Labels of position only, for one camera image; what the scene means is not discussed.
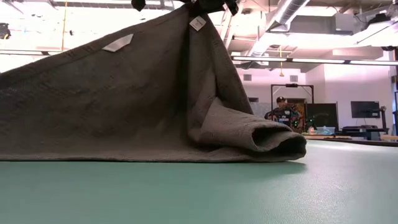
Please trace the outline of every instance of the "ceiling light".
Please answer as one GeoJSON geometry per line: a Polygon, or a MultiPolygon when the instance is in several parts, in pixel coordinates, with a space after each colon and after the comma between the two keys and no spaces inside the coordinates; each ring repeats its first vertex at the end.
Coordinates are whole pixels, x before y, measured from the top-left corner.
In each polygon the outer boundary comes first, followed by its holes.
{"type": "Polygon", "coordinates": [[[390,61],[371,61],[371,60],[352,60],[350,61],[352,65],[398,65],[398,62],[390,62],[390,61]]]}
{"type": "Polygon", "coordinates": [[[287,58],[232,56],[232,60],[240,60],[240,61],[248,61],[248,62],[285,62],[287,60],[287,58]]]}
{"type": "Polygon", "coordinates": [[[293,62],[304,62],[304,63],[344,63],[344,60],[335,59],[315,59],[315,58],[293,58],[293,62]]]}

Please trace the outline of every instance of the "ceiling pipe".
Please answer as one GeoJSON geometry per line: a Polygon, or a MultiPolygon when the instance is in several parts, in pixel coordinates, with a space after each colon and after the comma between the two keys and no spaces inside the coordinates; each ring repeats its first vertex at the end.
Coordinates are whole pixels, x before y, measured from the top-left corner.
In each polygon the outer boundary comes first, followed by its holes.
{"type": "Polygon", "coordinates": [[[304,7],[310,0],[281,0],[275,11],[268,13],[266,23],[266,33],[254,43],[252,49],[248,51],[248,56],[258,57],[263,55],[272,42],[269,41],[270,30],[288,25],[296,17],[300,8],[304,7]]]}

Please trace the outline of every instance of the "ceiling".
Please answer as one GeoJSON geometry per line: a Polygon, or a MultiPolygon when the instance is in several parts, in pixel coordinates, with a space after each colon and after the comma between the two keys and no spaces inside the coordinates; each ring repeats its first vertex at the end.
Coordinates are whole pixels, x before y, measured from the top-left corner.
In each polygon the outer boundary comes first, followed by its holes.
{"type": "MultiPolygon", "coordinates": [[[[360,5],[353,2],[356,1],[310,1],[298,14],[332,16],[340,9],[345,9],[344,13],[352,13],[355,10],[367,11],[391,3],[390,0],[361,0],[360,5]]],[[[274,10],[277,3],[276,0],[242,0],[239,6],[244,9],[243,13],[231,17],[228,12],[215,12],[210,14],[210,18],[229,52],[245,52],[251,49],[256,40],[265,33],[266,13],[274,10]]],[[[6,4],[5,0],[0,0],[0,22],[9,23],[12,32],[12,38],[0,40],[0,50],[59,51],[62,49],[62,43],[64,50],[67,50],[108,33],[159,17],[182,5],[179,1],[147,0],[148,7],[142,12],[137,12],[132,9],[130,0],[72,0],[68,1],[68,7],[65,7],[65,1],[34,0],[14,2],[14,4],[22,10],[13,9],[6,4]]],[[[335,51],[325,43],[317,47],[291,45],[269,47],[266,53],[271,57],[358,59],[376,59],[382,55],[379,47],[356,48],[355,51],[358,54],[349,55],[342,53],[345,50],[350,51],[350,49],[335,51]]],[[[279,66],[279,63],[270,63],[268,68],[279,66]]],[[[295,63],[284,67],[303,68],[305,66],[308,65],[295,63]]]]}

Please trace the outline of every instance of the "computer monitor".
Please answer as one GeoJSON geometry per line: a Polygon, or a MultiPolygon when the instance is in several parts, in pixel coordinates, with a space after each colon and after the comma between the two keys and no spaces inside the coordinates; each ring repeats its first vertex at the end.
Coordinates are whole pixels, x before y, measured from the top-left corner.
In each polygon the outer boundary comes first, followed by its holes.
{"type": "Polygon", "coordinates": [[[351,115],[353,118],[380,118],[378,101],[352,101],[351,115]]]}

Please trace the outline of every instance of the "table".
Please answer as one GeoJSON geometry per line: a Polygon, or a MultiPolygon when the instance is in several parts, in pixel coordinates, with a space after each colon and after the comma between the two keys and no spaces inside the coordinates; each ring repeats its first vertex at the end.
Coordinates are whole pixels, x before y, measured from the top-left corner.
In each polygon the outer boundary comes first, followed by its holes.
{"type": "Polygon", "coordinates": [[[395,223],[397,160],[309,141],[273,164],[0,162],[0,223],[395,223]]]}

